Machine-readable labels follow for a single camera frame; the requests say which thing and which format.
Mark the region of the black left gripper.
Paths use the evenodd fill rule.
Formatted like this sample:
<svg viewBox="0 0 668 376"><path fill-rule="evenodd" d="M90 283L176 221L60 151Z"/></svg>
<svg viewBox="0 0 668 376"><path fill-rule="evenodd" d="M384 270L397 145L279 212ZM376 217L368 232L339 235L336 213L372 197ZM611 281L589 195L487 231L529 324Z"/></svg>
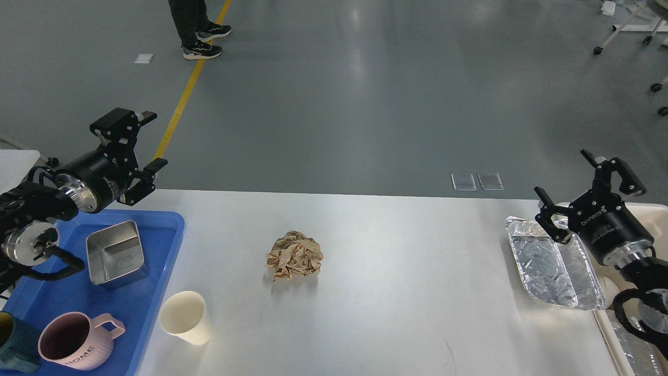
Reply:
<svg viewBox="0 0 668 376"><path fill-rule="evenodd" d="M156 158L138 169L134 148L141 127L157 118L155 112L137 113L115 108L90 124L90 132L100 145L91 152L55 170L60 191L85 213L98 213L119 198L119 203L134 206L152 193L153 181L168 164Z"/></svg>

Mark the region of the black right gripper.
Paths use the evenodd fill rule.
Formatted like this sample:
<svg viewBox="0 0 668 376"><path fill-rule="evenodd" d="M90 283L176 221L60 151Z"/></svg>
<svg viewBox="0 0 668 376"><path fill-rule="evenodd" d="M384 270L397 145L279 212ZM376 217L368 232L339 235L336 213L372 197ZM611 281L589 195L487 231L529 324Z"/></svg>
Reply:
<svg viewBox="0 0 668 376"><path fill-rule="evenodd" d="M649 249L654 237L627 209L622 197L612 191L612 175L620 176L618 192L625 196L644 195L645 185L619 157L594 157L584 148L580 154L594 168L591 188L564 207L556 205L543 188L535 186L540 202L540 212L535 216L537 224L561 244L568 244L574 232L602 266L618 265L624 255ZM568 217L569 229L556 226L553 216L557 215Z"/></svg>

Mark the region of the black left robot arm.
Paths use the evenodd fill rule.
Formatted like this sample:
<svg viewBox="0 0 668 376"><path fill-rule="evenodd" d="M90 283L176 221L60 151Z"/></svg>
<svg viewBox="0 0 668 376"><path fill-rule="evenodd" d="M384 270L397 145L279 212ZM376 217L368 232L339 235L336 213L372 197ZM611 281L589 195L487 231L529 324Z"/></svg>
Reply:
<svg viewBox="0 0 668 376"><path fill-rule="evenodd" d="M2 291L21 277L56 281L84 269L82 259L60 247L57 220L96 214L112 202L132 206L155 190L167 160L141 168L135 147L141 128L156 118L150 111L111 110L90 125L100 141L96 149L65 165L50 158L2 194Z"/></svg>

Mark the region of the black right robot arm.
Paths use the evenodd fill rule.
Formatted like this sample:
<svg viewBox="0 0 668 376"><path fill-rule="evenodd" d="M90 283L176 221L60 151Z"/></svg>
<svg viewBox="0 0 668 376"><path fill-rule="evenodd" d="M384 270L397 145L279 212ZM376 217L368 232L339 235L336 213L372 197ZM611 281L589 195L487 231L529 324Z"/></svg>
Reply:
<svg viewBox="0 0 668 376"><path fill-rule="evenodd" d="M667 264L656 255L654 237L623 200L644 195L646 188L624 160L595 157L586 149L581 154L595 171L591 188L560 206L536 186L541 204L535 219L558 243L577 235L601 266L613 266L632 283L613 298L615 317L628 333L666 356Z"/></svg>

